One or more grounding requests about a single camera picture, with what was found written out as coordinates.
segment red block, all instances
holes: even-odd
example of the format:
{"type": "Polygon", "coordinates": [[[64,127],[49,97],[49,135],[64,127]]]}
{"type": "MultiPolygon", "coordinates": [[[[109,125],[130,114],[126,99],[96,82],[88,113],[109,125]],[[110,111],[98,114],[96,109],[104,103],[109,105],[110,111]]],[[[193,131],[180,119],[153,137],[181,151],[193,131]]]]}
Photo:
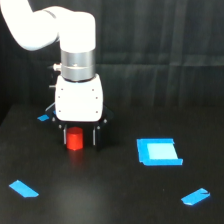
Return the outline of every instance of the red block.
{"type": "Polygon", "coordinates": [[[83,130],[73,127],[67,129],[66,146],[71,150],[83,149],[83,130]]]}

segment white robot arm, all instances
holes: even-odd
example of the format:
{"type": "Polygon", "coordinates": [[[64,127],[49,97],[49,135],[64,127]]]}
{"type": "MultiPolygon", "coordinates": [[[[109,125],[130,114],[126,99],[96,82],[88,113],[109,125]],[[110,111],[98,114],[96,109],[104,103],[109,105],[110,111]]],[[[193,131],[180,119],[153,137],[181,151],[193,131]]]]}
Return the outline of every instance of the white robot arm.
{"type": "Polygon", "coordinates": [[[95,19],[85,12],[49,7],[33,12],[28,0],[1,0],[3,17],[18,44],[34,51],[58,41],[64,51],[95,49],[95,19]]]}
{"type": "Polygon", "coordinates": [[[60,41],[61,75],[55,109],[62,121],[98,121],[103,110],[95,74],[95,19],[85,12],[49,7],[33,12],[28,0],[1,0],[1,11],[17,43],[34,51],[60,41]]]}

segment black table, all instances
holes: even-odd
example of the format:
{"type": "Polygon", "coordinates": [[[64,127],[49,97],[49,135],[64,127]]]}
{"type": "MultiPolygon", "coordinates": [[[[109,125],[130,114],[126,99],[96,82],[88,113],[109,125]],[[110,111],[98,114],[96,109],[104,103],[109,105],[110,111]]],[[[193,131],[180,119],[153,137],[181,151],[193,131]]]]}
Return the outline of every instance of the black table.
{"type": "Polygon", "coordinates": [[[92,126],[84,150],[67,151],[62,132],[39,122],[44,108],[13,106],[0,127],[0,223],[194,224],[224,220],[224,109],[114,109],[96,152],[92,126]],[[173,138],[179,167],[139,163],[136,139],[173,138]],[[9,188],[21,180],[39,193],[9,188]],[[211,197],[186,206],[199,188],[211,197]]]}

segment white plastic housing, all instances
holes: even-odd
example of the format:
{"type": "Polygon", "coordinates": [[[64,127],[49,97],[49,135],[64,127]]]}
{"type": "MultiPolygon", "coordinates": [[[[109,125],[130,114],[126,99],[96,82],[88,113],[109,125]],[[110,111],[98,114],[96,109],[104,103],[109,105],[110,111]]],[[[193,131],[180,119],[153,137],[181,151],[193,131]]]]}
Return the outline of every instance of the white plastic housing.
{"type": "Polygon", "coordinates": [[[1,0],[0,4],[12,36],[26,50],[41,49],[57,37],[61,49],[69,53],[95,49],[95,19],[89,13],[57,6],[33,12],[28,0],[1,0]]]}
{"type": "Polygon", "coordinates": [[[91,81],[72,83],[58,76],[55,108],[62,121],[98,121],[103,110],[103,91],[99,75],[91,81]]]}

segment blue tape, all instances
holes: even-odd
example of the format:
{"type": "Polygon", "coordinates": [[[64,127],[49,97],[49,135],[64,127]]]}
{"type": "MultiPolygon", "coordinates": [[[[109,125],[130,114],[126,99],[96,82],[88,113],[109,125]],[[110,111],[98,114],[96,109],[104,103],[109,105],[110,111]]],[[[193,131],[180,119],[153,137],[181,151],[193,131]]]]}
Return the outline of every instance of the blue tape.
{"type": "Polygon", "coordinates": [[[38,117],[37,119],[40,120],[40,121],[46,121],[46,120],[49,119],[49,117],[45,114],[45,115],[43,115],[41,117],[38,117]]]}
{"type": "Polygon", "coordinates": [[[174,144],[174,141],[172,138],[148,138],[148,139],[138,139],[144,144],[149,144],[149,143],[170,143],[174,144]]]}
{"type": "Polygon", "coordinates": [[[28,197],[37,197],[39,194],[26,186],[21,181],[17,180],[14,183],[10,184],[9,187],[11,187],[14,191],[22,195],[24,198],[28,197]]]}
{"type": "Polygon", "coordinates": [[[181,200],[185,205],[194,205],[209,196],[210,196],[210,193],[206,191],[205,189],[201,188],[189,194],[188,196],[182,198],[181,200]]]}
{"type": "Polygon", "coordinates": [[[149,159],[142,163],[145,166],[181,166],[183,159],[149,159]]]}
{"type": "Polygon", "coordinates": [[[183,159],[178,159],[173,144],[169,138],[137,139],[139,161],[146,166],[181,166],[183,159]]]}

